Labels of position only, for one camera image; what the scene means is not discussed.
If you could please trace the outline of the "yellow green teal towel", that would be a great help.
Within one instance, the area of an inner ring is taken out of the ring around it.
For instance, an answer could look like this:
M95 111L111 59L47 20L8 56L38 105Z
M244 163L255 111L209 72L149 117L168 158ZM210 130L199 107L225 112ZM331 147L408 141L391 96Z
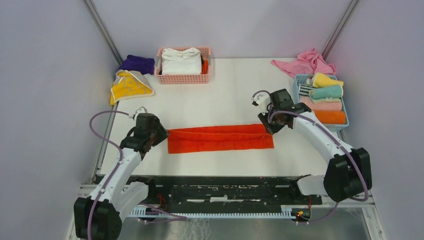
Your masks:
M314 104L340 102L343 95L343 87L338 84L313 88L309 91L309 98Z

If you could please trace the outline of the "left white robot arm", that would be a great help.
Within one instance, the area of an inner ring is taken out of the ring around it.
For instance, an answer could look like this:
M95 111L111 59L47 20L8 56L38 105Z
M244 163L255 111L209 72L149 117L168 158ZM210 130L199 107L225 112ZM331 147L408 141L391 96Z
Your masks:
M142 112L134 119L135 126L120 144L106 140L118 150L112 169L87 197L78 197L73 205L77 238L116 240L130 212L140 202L150 204L157 198L157 189L144 182L132 182L128 189L124 186L151 148L168 138L169 133L152 113Z

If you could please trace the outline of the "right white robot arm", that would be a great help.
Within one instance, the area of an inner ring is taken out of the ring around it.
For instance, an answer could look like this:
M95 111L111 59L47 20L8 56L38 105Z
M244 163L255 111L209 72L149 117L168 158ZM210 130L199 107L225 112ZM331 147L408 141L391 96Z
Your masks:
M270 135L288 127L303 136L326 162L323 175L308 175L289 189L289 199L302 204L309 195L324 195L339 203L346 199L365 202L370 197L372 173L370 155L334 135L305 103L294 103L287 89L259 90L252 97L257 115Z

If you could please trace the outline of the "orange red towel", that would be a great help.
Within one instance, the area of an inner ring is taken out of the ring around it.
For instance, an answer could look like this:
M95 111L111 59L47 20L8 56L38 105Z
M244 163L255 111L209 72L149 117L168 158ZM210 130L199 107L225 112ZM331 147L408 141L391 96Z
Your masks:
M170 129L169 154L273 149L274 140L262 124Z

